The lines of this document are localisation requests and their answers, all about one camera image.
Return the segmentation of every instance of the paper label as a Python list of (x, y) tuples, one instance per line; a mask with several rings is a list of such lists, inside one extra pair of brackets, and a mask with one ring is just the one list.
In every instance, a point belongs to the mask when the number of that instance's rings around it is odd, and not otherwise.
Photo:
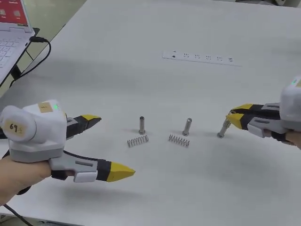
[(52, 107), (49, 102), (38, 103), (41, 113), (53, 112)]
[(24, 137), (26, 126), (10, 119), (5, 120), (4, 130), (18, 137)]

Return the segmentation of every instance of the metal spring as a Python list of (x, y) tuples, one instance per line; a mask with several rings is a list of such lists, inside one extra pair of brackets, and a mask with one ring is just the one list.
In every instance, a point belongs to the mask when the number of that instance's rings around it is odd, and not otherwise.
[(143, 143), (147, 143), (149, 141), (149, 137), (147, 135), (136, 137), (134, 139), (130, 139), (127, 141), (128, 147), (133, 147), (135, 145), (140, 145)]
[[(230, 114), (234, 114), (234, 111), (229, 111), (228, 115)], [(222, 126), (226, 129), (229, 129), (231, 125), (231, 122), (228, 119), (225, 119), (224, 123), (222, 124)]]
[(188, 146), (189, 146), (189, 143), (190, 143), (189, 140), (184, 139), (184, 138), (181, 138), (181, 137), (177, 137), (177, 136), (172, 135), (172, 134), (169, 135), (168, 141), (174, 142), (174, 143), (176, 143), (176, 144), (178, 144), (178, 145), (182, 145), (182, 146), (184, 146), (184, 147), (188, 147)]

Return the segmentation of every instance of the white table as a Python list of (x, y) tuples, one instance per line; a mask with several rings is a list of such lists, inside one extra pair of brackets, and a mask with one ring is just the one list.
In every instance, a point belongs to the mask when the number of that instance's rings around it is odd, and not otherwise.
[[(277, 102), (301, 72), (300, 28), (295, 8), (88, 0), (1, 108), (56, 98), (69, 116), (99, 115), (66, 150), (136, 174), (116, 183), (49, 178), (9, 205), (25, 217), (86, 226), (300, 224), (300, 150), (236, 128), (216, 138), (230, 108)], [(162, 59), (166, 50), (232, 56), (242, 67)], [(150, 141), (128, 148), (141, 115)], [(169, 143), (188, 117), (189, 148)]]

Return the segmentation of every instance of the metal pin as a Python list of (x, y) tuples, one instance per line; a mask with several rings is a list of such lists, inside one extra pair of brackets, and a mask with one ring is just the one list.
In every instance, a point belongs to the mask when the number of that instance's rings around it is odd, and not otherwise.
[(140, 128), (139, 128), (139, 134), (143, 135), (145, 133), (145, 129), (144, 129), (144, 117), (141, 116), (140, 117)]
[(226, 133), (227, 129), (229, 129), (230, 125), (231, 125), (231, 122), (228, 119), (225, 119), (224, 123), (222, 124), (221, 131), (216, 134), (217, 137), (218, 138), (223, 138), (225, 136), (225, 133)]
[(192, 123), (192, 119), (191, 118), (188, 118), (187, 121), (186, 121), (186, 125), (185, 125), (185, 128), (183, 130), (183, 136), (188, 136), (189, 135), (189, 129), (190, 129), (190, 125)]

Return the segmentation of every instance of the power strip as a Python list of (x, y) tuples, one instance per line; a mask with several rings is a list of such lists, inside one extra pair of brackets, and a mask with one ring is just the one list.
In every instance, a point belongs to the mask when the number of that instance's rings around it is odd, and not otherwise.
[(219, 64), (219, 65), (231, 65), (231, 66), (240, 66), (236, 63), (236, 61), (228, 56), (212, 56), (212, 55), (203, 55), (203, 54), (195, 54), (195, 53), (181, 53), (177, 51), (165, 51), (163, 52), (164, 59), (172, 59), (172, 60), (186, 60), (193, 62), (202, 62), (202, 63), (210, 63), (210, 64)]

